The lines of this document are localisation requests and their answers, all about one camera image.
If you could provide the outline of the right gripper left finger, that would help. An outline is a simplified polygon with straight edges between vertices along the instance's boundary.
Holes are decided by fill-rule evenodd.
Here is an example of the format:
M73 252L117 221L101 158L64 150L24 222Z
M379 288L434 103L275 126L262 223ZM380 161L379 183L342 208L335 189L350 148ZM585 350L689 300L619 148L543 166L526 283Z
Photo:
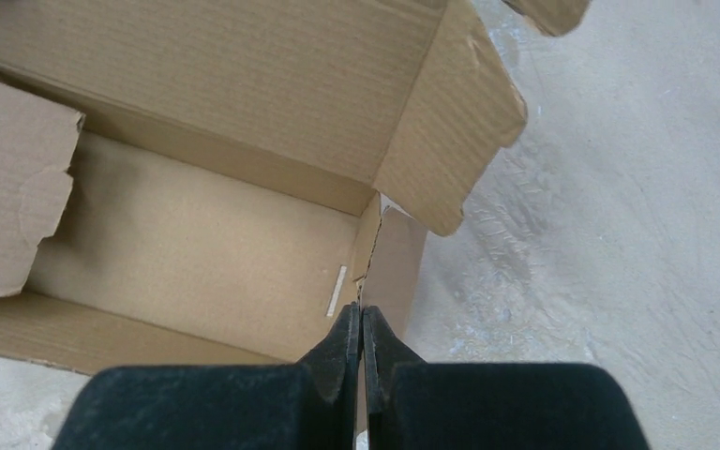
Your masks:
M100 371L55 449L353 449L360 308L295 363Z

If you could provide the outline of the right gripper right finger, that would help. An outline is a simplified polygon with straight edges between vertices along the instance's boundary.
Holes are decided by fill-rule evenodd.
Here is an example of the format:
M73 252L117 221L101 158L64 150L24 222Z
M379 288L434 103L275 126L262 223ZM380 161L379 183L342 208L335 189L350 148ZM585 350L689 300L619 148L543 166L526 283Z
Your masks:
M363 311L372 449L646 449L620 385L580 363L428 363Z

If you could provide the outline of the brown cardboard box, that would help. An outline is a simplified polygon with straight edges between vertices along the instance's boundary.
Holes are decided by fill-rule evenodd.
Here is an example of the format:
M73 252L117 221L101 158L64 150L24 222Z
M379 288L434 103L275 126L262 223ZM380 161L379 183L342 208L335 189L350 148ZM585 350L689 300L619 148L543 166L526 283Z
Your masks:
M528 109L468 1L0 1L0 356L297 360L398 335Z

